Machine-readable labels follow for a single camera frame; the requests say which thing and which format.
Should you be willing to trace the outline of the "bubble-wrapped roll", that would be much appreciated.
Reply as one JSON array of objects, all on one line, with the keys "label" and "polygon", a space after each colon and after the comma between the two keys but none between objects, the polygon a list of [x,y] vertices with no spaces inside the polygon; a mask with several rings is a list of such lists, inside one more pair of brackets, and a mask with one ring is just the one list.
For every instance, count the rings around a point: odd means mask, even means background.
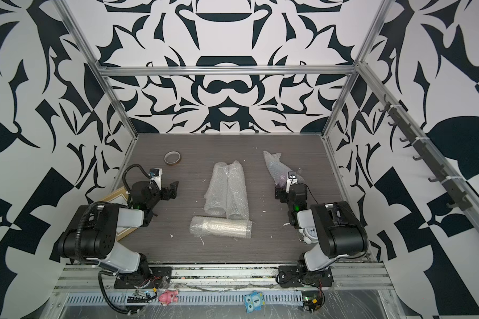
[{"label": "bubble-wrapped roll", "polygon": [[228,194],[228,165],[218,162],[214,165],[210,185],[205,194],[204,211],[215,217],[225,217]]}]

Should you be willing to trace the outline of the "bubble wrap around vase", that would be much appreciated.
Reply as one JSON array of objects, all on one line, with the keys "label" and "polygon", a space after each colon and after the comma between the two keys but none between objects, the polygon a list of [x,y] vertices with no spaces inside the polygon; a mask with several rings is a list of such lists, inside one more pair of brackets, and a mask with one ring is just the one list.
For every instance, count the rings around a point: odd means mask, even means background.
[{"label": "bubble wrap around vase", "polygon": [[226,217],[234,220],[250,218],[243,166],[235,161],[227,166]]}]

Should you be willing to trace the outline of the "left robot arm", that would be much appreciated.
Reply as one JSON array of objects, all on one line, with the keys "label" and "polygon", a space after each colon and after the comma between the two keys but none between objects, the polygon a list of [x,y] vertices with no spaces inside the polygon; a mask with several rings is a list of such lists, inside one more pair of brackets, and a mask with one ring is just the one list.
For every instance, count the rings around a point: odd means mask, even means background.
[{"label": "left robot arm", "polygon": [[56,248],[63,258],[95,265],[117,275],[151,275],[145,255],[118,242],[118,230],[149,226],[154,208],[161,201],[175,199],[179,182],[160,188],[155,179],[122,187],[121,202],[100,201],[81,205]]}]

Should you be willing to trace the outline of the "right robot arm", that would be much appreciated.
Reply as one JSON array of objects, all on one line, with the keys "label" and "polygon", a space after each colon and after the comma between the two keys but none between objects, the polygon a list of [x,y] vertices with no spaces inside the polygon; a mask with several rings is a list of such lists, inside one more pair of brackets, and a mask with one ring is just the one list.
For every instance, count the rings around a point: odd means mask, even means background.
[{"label": "right robot arm", "polygon": [[365,256],[369,241],[365,228],[347,202],[307,203],[303,183],[276,186],[275,199],[287,204],[288,219],[304,243],[312,248],[298,260],[301,272],[325,270],[340,259]]}]

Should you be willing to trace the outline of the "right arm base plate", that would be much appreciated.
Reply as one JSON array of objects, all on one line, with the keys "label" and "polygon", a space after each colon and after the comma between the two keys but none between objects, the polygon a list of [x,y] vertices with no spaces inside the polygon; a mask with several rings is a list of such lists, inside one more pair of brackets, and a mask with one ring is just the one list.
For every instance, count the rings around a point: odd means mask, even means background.
[{"label": "right arm base plate", "polygon": [[330,269],[309,272],[297,266],[279,266],[276,283],[283,288],[332,287],[334,283]]}]

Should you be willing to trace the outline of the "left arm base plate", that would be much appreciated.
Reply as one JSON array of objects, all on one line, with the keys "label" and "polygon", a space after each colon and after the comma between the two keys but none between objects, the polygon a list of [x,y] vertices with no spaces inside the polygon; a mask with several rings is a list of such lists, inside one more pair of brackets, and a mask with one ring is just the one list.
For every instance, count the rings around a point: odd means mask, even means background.
[{"label": "left arm base plate", "polygon": [[171,278],[172,267],[150,267],[150,272],[147,275],[141,275],[139,272],[118,275],[114,288],[164,288],[170,284]]}]

